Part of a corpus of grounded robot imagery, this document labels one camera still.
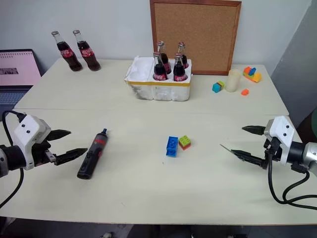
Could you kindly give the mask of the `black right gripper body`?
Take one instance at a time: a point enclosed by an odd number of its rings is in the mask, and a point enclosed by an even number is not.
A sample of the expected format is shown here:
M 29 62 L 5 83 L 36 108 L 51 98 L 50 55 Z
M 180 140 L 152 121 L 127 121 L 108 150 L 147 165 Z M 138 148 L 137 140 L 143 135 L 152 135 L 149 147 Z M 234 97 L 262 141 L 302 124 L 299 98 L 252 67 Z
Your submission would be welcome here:
M 264 143 L 264 157 L 268 163 L 270 161 L 280 162 L 282 154 L 282 148 L 280 145 L 281 142 L 276 137 L 274 137 L 272 140 L 266 139 Z

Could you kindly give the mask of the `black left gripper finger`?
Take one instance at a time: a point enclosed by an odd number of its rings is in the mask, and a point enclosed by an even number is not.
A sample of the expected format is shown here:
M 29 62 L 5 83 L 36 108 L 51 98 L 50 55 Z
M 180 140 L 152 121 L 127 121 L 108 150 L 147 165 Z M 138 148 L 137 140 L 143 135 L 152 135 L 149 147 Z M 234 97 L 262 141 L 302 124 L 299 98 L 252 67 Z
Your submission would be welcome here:
M 59 166 L 64 163 L 68 163 L 72 160 L 75 160 L 76 158 L 80 157 L 83 155 L 88 149 L 87 148 L 76 148 L 70 151 L 67 151 L 66 153 L 62 155 L 56 156 L 56 160 L 54 164 L 56 166 Z
M 57 129 L 57 130 L 52 130 L 48 135 L 47 135 L 47 141 L 53 141 L 57 139 L 61 139 L 67 135 L 71 134 L 71 131 L 68 130 L 63 130 L 63 129 Z

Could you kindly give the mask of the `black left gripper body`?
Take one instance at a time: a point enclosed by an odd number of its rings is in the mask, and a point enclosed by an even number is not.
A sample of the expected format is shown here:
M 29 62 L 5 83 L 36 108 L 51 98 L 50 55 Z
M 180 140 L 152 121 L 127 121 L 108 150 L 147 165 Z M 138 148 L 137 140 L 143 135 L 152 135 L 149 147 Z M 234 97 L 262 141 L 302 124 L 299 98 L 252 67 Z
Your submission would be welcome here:
M 32 146 L 32 156 L 34 160 L 34 166 L 40 166 L 46 163 L 53 163 L 56 165 L 56 154 L 53 154 L 49 149 L 51 145 L 47 140 L 41 143 L 35 143 Z

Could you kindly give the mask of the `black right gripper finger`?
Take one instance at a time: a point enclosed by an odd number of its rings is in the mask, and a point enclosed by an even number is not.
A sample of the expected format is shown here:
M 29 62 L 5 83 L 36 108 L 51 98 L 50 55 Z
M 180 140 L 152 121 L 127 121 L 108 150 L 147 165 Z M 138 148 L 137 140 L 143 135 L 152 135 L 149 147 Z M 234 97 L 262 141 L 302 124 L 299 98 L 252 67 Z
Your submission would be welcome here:
M 261 167 L 262 169 L 266 169 L 268 166 L 268 161 L 266 159 L 261 159 L 259 157 L 253 156 L 251 153 L 242 151 L 242 150 L 231 150 L 236 157 L 244 162 L 248 162 L 254 165 Z
M 248 125 L 248 126 L 242 127 L 242 129 L 243 129 L 244 131 L 247 131 L 247 132 L 252 133 L 252 134 L 264 135 L 265 126 Z

